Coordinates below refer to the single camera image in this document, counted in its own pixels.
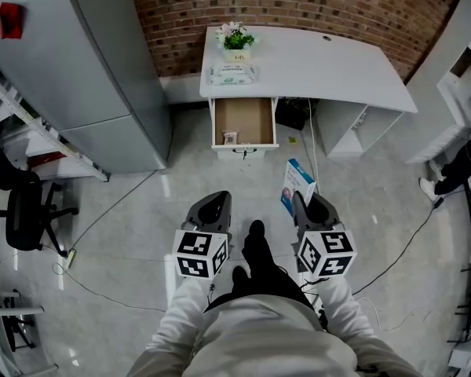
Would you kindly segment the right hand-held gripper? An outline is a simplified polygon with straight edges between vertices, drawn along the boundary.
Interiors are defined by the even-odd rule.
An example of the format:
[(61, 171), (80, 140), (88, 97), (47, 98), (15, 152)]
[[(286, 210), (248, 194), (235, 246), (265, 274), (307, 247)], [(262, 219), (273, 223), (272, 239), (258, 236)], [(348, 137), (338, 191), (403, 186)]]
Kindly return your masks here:
[(296, 191), (292, 216), (298, 236), (292, 244), (298, 272), (311, 278), (344, 276), (356, 257), (356, 244), (335, 207), (317, 193), (306, 203)]

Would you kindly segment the white frame stand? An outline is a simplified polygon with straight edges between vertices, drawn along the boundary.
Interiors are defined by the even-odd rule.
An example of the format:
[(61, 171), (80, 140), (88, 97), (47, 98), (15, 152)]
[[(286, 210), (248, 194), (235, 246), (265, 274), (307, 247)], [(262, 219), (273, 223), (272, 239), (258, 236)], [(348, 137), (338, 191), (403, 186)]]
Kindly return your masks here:
[(43, 308), (20, 308), (18, 290), (0, 290), (0, 377), (47, 377), (58, 372), (55, 363), (38, 366), (30, 371), (22, 371), (15, 353), (20, 350), (34, 350), (35, 343), (27, 336), (27, 330), (35, 327), (34, 315)]

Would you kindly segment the grey refrigerator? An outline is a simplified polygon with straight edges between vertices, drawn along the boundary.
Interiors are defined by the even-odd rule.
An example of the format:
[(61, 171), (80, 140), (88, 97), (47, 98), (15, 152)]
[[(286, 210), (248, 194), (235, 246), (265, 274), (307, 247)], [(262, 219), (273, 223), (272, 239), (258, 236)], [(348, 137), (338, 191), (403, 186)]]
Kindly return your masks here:
[(170, 110), (133, 0), (0, 0), (24, 8), (0, 71), (60, 135), (112, 174), (161, 170)]

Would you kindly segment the person's left forearm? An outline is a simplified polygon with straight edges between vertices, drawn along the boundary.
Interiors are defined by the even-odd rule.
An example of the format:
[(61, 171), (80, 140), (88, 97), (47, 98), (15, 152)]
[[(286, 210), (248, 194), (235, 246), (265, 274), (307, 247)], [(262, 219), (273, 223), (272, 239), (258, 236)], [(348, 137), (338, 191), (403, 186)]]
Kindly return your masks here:
[(173, 294), (170, 307), (146, 350), (164, 353), (190, 353), (207, 307), (210, 280), (185, 279)]

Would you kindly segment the white wooden drawer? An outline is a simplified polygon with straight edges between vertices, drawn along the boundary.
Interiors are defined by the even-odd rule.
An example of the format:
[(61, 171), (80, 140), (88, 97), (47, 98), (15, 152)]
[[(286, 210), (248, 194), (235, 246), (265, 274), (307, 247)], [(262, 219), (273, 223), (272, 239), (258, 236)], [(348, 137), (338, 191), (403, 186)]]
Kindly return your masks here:
[[(221, 158), (237, 157), (232, 150), (256, 148), (251, 157), (262, 157), (279, 147), (276, 137), (276, 97), (233, 97), (209, 99), (212, 149)], [(222, 131), (239, 132), (237, 145), (224, 145)]]

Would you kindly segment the blue and white box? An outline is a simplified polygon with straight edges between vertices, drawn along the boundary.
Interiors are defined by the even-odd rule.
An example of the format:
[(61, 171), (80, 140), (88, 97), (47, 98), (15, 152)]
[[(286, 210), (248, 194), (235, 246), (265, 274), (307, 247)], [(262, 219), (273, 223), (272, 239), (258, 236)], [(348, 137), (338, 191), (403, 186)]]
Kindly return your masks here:
[(293, 214), (292, 199), (296, 191), (299, 191), (308, 205), (312, 194), (316, 189), (316, 181), (307, 174), (296, 159), (287, 161), (287, 168), (284, 174), (283, 189), (280, 201), (290, 215)]

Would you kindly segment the person's right forearm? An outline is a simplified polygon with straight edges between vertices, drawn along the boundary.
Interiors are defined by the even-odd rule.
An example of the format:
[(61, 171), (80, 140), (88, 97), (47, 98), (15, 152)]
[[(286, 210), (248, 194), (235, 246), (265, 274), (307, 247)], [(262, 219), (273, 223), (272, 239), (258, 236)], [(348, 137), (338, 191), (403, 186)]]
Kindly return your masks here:
[(352, 296), (343, 276), (321, 281), (316, 287), (328, 321), (328, 331), (343, 341), (375, 338), (374, 329)]

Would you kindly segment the white shelf unit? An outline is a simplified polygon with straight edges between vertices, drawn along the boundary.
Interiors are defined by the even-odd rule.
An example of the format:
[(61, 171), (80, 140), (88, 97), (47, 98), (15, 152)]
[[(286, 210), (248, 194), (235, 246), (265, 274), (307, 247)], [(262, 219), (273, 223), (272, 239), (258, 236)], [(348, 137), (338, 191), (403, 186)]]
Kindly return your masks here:
[(407, 87), (418, 112), (402, 122), (402, 156), (424, 163), (471, 130), (471, 0), (459, 0)]

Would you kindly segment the person's leg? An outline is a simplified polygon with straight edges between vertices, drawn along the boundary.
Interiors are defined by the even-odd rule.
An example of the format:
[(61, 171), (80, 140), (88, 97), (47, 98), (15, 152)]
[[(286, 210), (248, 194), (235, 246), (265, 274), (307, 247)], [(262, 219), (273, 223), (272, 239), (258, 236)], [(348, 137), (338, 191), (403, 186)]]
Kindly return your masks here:
[(241, 298), (253, 293), (252, 280), (248, 276), (246, 270), (238, 265), (232, 270), (232, 297)]
[(250, 286), (255, 294), (292, 299), (314, 310), (300, 287), (274, 262), (261, 220), (251, 223), (242, 253), (250, 268)]

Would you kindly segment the red box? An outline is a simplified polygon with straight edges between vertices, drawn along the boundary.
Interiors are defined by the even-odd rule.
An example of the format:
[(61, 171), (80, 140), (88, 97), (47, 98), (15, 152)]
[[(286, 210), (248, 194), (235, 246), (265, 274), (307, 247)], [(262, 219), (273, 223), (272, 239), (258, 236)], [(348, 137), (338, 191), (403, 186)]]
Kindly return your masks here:
[(35, 167), (39, 167), (43, 164), (54, 162), (58, 159), (63, 159), (65, 157), (66, 155), (64, 155), (62, 152), (45, 153), (45, 154), (29, 157), (27, 159), (27, 165), (30, 169), (33, 169)]

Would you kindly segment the person's beige top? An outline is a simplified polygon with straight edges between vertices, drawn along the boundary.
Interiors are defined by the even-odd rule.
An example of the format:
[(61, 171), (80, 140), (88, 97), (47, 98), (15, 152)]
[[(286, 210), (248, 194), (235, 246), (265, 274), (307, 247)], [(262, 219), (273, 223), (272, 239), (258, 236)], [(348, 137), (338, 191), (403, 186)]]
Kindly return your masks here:
[(421, 377), (377, 336), (343, 341), (310, 308), (254, 295), (203, 312), (190, 353), (145, 350), (127, 377)]

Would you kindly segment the black office chair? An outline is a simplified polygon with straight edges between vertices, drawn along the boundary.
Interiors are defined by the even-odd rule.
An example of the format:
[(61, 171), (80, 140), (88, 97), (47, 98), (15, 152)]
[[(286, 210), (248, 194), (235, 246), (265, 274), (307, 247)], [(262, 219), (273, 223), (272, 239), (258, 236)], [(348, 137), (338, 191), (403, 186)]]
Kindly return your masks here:
[(16, 168), (0, 147), (0, 189), (9, 192), (7, 208), (0, 210), (0, 218), (5, 219), (7, 244), (18, 251), (40, 251), (42, 235), (47, 233), (55, 251), (67, 258), (68, 252), (60, 248), (51, 222), (67, 214), (77, 215), (79, 210), (75, 207), (58, 210), (53, 205), (54, 193), (61, 190), (61, 185), (52, 183), (46, 200), (42, 201), (43, 184), (39, 176)]

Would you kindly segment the silver metal rack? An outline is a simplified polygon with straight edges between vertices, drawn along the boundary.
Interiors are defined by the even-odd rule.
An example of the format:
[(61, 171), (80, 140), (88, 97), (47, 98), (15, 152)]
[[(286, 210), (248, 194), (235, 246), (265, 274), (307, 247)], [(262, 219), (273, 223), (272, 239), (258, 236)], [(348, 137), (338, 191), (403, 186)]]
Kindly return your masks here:
[[(0, 147), (9, 161), (21, 170), (34, 171), (42, 180), (95, 177), (108, 181), (109, 174), (78, 152), (35, 111), (23, 106), (23, 97), (0, 74)], [(62, 152), (63, 159), (30, 169), (27, 159), (50, 152)]]

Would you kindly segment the white desk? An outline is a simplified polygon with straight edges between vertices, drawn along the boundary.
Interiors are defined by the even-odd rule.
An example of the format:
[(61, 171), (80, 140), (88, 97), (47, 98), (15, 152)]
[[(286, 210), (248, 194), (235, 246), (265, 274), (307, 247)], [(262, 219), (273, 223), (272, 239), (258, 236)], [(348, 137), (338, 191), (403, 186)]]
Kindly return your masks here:
[(377, 47), (349, 38), (285, 27), (249, 26), (259, 39), (250, 64), (258, 81), (211, 86), (211, 67), (223, 64), (215, 27), (208, 28), (199, 94), (211, 98), (303, 97), (317, 99), (316, 121), (329, 159), (364, 154), (404, 113), (417, 108), (389, 59)]

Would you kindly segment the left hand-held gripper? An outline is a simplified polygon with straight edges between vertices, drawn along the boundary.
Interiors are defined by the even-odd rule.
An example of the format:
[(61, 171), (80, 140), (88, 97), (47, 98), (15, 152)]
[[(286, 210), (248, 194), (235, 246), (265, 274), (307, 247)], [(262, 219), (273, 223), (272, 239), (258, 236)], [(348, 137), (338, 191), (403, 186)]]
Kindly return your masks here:
[(182, 277), (212, 280), (229, 257), (232, 195), (220, 191), (205, 196), (188, 210), (176, 230), (173, 260)]

